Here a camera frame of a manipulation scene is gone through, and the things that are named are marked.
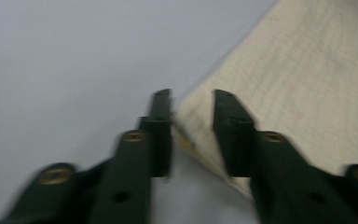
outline fabric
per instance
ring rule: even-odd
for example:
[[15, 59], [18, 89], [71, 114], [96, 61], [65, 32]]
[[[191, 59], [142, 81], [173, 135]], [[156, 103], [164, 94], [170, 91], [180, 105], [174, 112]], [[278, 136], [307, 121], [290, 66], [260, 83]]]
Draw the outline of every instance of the fabric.
[[190, 152], [227, 178], [213, 131], [213, 90], [236, 94], [261, 131], [289, 136], [313, 165], [342, 174], [358, 163], [358, 0], [282, 0], [179, 106]]

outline textured fabric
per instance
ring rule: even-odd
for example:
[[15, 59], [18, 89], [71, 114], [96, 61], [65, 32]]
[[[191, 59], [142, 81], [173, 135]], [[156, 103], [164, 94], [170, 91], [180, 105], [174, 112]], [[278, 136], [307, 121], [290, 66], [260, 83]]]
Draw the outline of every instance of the textured fabric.
[[[192, 154], [225, 176], [212, 132], [213, 90], [236, 94], [258, 129], [289, 136], [341, 174], [358, 163], [358, 0], [282, 0], [175, 115]], [[247, 179], [226, 180], [248, 194]]]

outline white cloth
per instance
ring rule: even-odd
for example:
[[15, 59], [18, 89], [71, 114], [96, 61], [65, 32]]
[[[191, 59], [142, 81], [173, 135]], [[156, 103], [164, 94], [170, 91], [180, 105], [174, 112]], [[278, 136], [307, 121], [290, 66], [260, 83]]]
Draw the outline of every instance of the white cloth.
[[[259, 130], [289, 136], [311, 164], [341, 174], [358, 163], [358, 0], [282, 0], [180, 105], [175, 122], [193, 155], [224, 175], [213, 89], [236, 94]], [[249, 192], [245, 178], [227, 180]]]

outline gray surface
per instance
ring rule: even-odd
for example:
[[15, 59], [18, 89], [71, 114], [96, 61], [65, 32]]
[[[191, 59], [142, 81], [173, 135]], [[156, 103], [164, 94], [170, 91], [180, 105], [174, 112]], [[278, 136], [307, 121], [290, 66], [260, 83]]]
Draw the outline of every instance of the gray surface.
[[[40, 167], [111, 155], [152, 92], [183, 99], [274, 2], [0, 1], [0, 217]], [[255, 222], [194, 160], [174, 166], [155, 181], [155, 223]]]

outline white table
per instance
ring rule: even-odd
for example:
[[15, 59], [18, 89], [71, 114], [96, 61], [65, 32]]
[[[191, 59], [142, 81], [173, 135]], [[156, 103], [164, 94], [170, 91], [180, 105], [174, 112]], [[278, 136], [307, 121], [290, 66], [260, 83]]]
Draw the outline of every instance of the white table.
[[[276, 0], [0, 1], [0, 217], [34, 171], [112, 156], [170, 88], [178, 104]], [[153, 223], [257, 223], [252, 205], [178, 148]]]

